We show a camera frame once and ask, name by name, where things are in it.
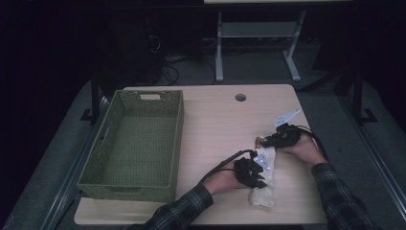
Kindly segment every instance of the gray carpet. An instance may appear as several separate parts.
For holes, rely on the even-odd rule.
[[[288,83],[295,88],[306,86],[326,74],[323,71],[312,70],[317,48],[318,46],[314,44],[303,44],[298,47],[294,59],[303,77],[300,82],[290,79],[282,59],[281,47],[274,47],[260,52],[225,56],[223,62],[225,81],[222,84]],[[205,60],[207,62],[185,60],[172,64],[180,74],[177,84],[211,84],[214,79],[212,68],[214,56],[207,55]],[[157,85],[166,84],[168,81],[165,78],[157,83]],[[335,96],[332,93],[334,84],[335,80],[332,80],[311,93],[298,94],[310,127],[324,143],[331,163],[343,176],[353,193],[363,200],[374,220],[385,229],[406,229],[405,219],[382,182],[369,149],[359,135],[358,127],[353,124],[343,105],[343,101],[350,99],[350,95],[345,98]],[[365,124],[363,128],[370,135],[399,186],[405,191],[405,170],[401,164],[406,162],[404,154],[406,136],[384,108],[377,93],[367,84],[364,85],[363,105],[372,110],[379,122]],[[41,229],[72,163],[83,148],[83,142],[95,131],[90,122],[79,120],[84,109],[91,107],[90,96],[90,83],[87,83],[73,102],[54,140],[16,203],[11,213],[12,224],[7,229]],[[72,193],[62,202],[64,209],[68,208],[71,200],[74,200],[75,193],[78,192],[76,188],[71,189]],[[123,226],[76,225],[73,218],[78,204],[77,200],[73,201],[66,215],[61,218],[57,229],[125,229]],[[324,225],[304,228],[326,229]]]

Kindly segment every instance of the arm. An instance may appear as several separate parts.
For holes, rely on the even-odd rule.
[[[295,146],[281,150],[295,154],[311,167],[327,216],[328,229],[379,229],[337,171],[319,152],[311,137],[302,134]]]
[[[231,170],[234,162],[223,169]],[[220,171],[210,176],[205,182],[195,186],[178,200],[165,204],[155,211],[153,217],[144,225],[133,225],[130,229],[187,229],[191,222],[213,203],[213,196],[235,188],[246,188],[240,184],[233,171]]]

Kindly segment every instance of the black hand-mounted device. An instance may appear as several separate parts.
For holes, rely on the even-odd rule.
[[[325,159],[328,160],[326,151],[320,142],[319,138],[307,127],[304,126],[293,126],[285,123],[281,126],[276,128],[277,132],[272,134],[271,136],[267,136],[264,138],[259,139],[257,144],[261,145],[264,148],[275,147],[275,149],[291,147],[296,145],[298,141],[301,139],[301,134],[306,133],[311,136],[315,141],[322,152]],[[221,169],[230,163],[231,161],[235,160],[237,157],[241,156],[245,152],[250,152],[251,159],[246,159],[242,157],[241,159],[235,161],[234,163],[234,172],[236,175],[236,179],[250,187],[250,188],[264,188],[266,184],[261,181],[264,179],[260,173],[263,172],[263,168],[254,161],[254,158],[258,156],[257,152],[254,150],[241,150],[234,154],[233,156],[229,157],[225,161],[221,162],[218,166],[208,172],[200,181],[199,183],[203,183],[206,179],[208,179],[212,174],[222,171]]]

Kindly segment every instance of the plaid shirt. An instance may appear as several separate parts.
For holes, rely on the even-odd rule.
[[[311,172],[322,198],[328,229],[381,229],[373,223],[363,203],[351,194],[332,165],[318,164]]]
[[[380,229],[330,164],[318,164],[311,172],[322,198],[328,229]],[[187,229],[212,204],[211,194],[203,185],[197,185],[178,200],[160,207],[144,225],[133,225],[127,230]]]

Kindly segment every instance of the woven storage basket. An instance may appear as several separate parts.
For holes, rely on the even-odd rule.
[[[175,199],[182,91],[115,93],[78,187],[97,199]]]

